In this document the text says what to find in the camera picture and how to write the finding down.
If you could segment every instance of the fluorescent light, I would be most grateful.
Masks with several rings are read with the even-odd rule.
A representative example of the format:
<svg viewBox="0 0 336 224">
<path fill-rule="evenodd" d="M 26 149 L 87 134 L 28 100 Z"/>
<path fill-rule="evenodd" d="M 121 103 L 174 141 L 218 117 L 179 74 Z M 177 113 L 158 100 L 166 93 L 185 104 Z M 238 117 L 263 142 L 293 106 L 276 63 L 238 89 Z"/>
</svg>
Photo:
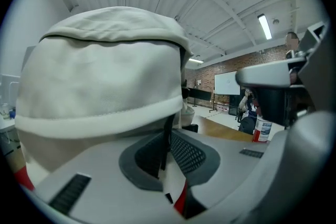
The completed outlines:
<svg viewBox="0 0 336 224">
<path fill-rule="evenodd" d="M 189 59 L 189 61 L 191 61 L 191 62 L 199 62 L 199 63 L 203 63 L 203 61 L 196 60 L 196 59 Z"/>
<path fill-rule="evenodd" d="M 258 19 L 259 19 L 259 22 L 260 22 L 263 30 L 264 30 L 266 39 L 271 39 L 272 38 L 272 34 L 271 34 L 271 31 L 269 30 L 269 26 L 268 26 L 268 22 L 267 22 L 265 14 L 259 15 Z"/>
</svg>

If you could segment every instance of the desk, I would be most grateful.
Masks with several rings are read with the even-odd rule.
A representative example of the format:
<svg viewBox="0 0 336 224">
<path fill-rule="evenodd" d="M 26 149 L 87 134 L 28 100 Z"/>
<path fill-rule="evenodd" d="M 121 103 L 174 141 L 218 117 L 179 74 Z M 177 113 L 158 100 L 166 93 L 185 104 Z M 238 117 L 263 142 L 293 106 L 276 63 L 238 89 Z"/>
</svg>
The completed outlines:
<svg viewBox="0 0 336 224">
<path fill-rule="evenodd" d="M 198 125 L 198 133 L 218 138 L 225 138 L 238 141 L 252 141 L 252 135 L 237 131 L 230 127 L 221 125 L 201 116 L 194 116 L 193 124 Z"/>
</svg>

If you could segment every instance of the whiteboard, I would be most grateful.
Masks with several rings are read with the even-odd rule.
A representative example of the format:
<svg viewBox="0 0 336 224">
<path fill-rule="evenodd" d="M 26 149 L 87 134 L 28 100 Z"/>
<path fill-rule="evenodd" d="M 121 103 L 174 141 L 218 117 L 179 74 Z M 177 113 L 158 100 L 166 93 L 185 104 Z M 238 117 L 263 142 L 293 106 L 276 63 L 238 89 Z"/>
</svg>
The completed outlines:
<svg viewBox="0 0 336 224">
<path fill-rule="evenodd" d="M 237 71 L 215 75 L 215 93 L 239 95 L 240 86 L 236 82 L 236 73 Z"/>
</svg>

